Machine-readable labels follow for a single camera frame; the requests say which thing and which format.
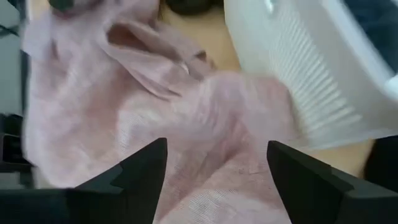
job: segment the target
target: beige surface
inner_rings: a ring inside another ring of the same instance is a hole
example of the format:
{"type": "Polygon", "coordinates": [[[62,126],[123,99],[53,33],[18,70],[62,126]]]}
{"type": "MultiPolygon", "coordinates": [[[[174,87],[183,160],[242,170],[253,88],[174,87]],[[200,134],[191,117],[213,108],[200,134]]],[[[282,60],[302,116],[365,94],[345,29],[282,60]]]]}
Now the beige surface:
{"type": "MultiPolygon", "coordinates": [[[[30,17],[37,17],[47,10],[47,0],[30,0],[30,17]]],[[[240,70],[221,9],[195,17],[181,17],[162,6],[160,17],[197,41],[220,69],[240,70]]],[[[360,176],[368,158],[372,141],[352,144],[337,149],[309,152],[308,154],[349,174],[360,176]]]]}

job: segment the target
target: white plastic basket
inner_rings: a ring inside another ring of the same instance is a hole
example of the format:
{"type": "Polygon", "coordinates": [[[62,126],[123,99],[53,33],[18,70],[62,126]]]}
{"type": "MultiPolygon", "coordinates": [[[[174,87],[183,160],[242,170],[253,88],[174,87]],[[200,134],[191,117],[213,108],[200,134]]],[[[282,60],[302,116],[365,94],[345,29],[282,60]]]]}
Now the white plastic basket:
{"type": "Polygon", "coordinates": [[[340,0],[226,0],[225,14],[243,70],[288,86],[302,133],[291,145],[398,134],[395,73],[340,0]]]}

